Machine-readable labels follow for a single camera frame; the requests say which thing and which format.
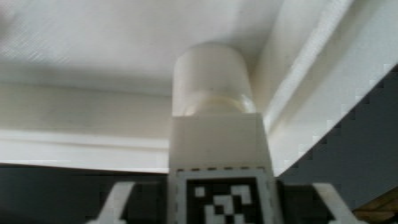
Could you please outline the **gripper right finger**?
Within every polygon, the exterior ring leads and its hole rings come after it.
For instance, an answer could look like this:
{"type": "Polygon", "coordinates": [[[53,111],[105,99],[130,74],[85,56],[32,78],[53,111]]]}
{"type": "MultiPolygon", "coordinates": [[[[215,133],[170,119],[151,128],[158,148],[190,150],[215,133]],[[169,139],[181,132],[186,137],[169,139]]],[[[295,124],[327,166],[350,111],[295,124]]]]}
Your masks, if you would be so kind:
{"type": "Polygon", "coordinates": [[[332,214],[329,224],[368,224],[355,218],[334,186],[329,183],[314,183],[313,187],[332,214]]]}

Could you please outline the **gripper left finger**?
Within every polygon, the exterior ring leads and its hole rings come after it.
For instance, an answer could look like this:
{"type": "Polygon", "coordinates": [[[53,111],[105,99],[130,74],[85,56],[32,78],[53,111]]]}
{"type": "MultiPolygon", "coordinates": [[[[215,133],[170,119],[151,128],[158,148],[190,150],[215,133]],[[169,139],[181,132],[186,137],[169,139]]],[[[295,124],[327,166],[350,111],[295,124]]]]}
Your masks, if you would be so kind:
{"type": "Polygon", "coordinates": [[[94,220],[89,220],[85,224],[126,224],[126,220],[121,216],[133,187],[133,182],[117,182],[114,184],[98,217],[94,220]]]}

